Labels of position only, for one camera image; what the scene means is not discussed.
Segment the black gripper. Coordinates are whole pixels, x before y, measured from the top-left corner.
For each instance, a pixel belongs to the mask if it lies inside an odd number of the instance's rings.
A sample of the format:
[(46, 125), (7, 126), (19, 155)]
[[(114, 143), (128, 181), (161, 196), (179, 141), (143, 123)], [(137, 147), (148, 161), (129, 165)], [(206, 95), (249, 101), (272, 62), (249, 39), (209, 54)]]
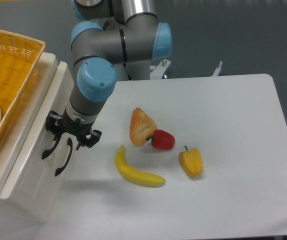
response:
[(45, 120), (45, 129), (54, 135), (54, 141), (59, 140), (63, 133), (75, 136), (78, 141), (76, 151), (80, 147), (92, 148), (99, 142), (102, 132), (91, 129), (92, 125), (93, 123), (82, 124), (79, 118), (72, 120), (68, 115), (62, 116), (53, 110), (49, 111)]

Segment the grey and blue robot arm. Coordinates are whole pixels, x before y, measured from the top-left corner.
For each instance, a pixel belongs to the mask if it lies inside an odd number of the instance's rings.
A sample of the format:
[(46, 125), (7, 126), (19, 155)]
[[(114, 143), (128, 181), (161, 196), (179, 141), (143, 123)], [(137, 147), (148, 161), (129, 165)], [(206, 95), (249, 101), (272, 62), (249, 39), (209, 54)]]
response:
[(93, 147), (92, 125), (117, 82), (115, 65), (155, 60), (172, 53), (170, 26), (160, 22), (153, 0), (73, 0), (81, 19), (71, 32), (74, 86), (64, 112), (50, 111), (45, 128), (58, 144), (63, 134), (78, 147)]

